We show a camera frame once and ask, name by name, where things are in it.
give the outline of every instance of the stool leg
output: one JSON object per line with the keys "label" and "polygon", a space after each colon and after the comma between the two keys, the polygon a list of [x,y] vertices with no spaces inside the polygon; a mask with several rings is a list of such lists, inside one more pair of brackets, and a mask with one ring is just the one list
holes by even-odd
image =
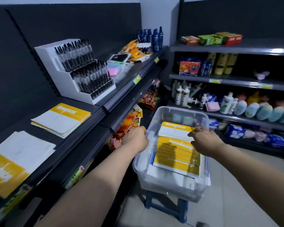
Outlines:
{"label": "stool leg", "polygon": [[149,209],[151,207],[151,201],[153,199],[153,192],[152,191],[146,191],[146,199],[144,202],[144,207],[146,209]]}
{"label": "stool leg", "polygon": [[180,213],[179,213],[179,222],[186,223],[187,222],[187,210],[188,210],[188,201],[182,200],[179,198],[180,201]]}

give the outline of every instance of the plastic stool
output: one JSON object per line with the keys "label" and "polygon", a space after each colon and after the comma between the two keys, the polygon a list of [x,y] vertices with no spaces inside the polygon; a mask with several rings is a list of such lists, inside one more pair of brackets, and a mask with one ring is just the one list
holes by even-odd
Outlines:
{"label": "plastic stool", "polygon": [[167,209],[165,208],[164,206],[160,206],[158,204],[155,204],[155,203],[152,203],[152,199],[153,199],[153,194],[155,192],[152,192],[152,191],[147,191],[146,192],[146,199],[145,199],[145,202],[144,202],[144,207],[146,209],[149,209],[150,207],[153,207],[157,210],[160,210],[164,213],[167,213],[167,214],[170,214],[170,215],[173,215],[175,216],[180,223],[186,223],[187,221],[187,210],[188,210],[188,201],[185,201],[183,199],[180,199],[178,198],[179,200],[179,203],[180,203],[180,211],[179,212],[176,212],[174,210],[170,210],[170,209]]}

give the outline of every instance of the plastic bin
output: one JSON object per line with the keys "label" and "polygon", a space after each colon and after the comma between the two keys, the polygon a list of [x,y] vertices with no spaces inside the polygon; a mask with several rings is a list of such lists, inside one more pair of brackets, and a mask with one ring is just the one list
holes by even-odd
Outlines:
{"label": "plastic bin", "polygon": [[156,152],[158,131],[163,122],[173,122],[209,128],[208,116],[204,113],[176,107],[159,107],[148,127],[148,147],[139,153],[133,161],[133,169],[137,173],[142,189],[168,194],[186,201],[198,202],[207,186],[210,186],[208,157],[201,155],[199,177],[191,178],[150,164],[152,154]]}

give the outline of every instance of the floor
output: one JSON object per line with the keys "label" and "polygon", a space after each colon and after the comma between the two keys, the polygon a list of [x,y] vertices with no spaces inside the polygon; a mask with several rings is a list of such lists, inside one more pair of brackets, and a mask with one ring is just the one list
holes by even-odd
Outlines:
{"label": "floor", "polygon": [[[284,159],[241,149],[258,160],[284,172]],[[198,221],[211,227],[277,227],[276,223],[251,199],[238,181],[217,161],[210,159],[211,187],[199,203],[189,203],[187,223],[154,208],[144,208],[146,191],[139,182],[128,197],[117,227],[196,226]],[[177,198],[159,195],[153,202],[176,208]]]}

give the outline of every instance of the white wall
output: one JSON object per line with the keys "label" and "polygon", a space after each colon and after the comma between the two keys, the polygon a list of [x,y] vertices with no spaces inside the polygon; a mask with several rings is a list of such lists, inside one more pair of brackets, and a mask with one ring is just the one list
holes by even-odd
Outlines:
{"label": "white wall", "polygon": [[0,0],[0,4],[133,3],[140,0]]}
{"label": "white wall", "polygon": [[140,0],[142,28],[163,28],[163,45],[171,45],[176,40],[179,0]]}

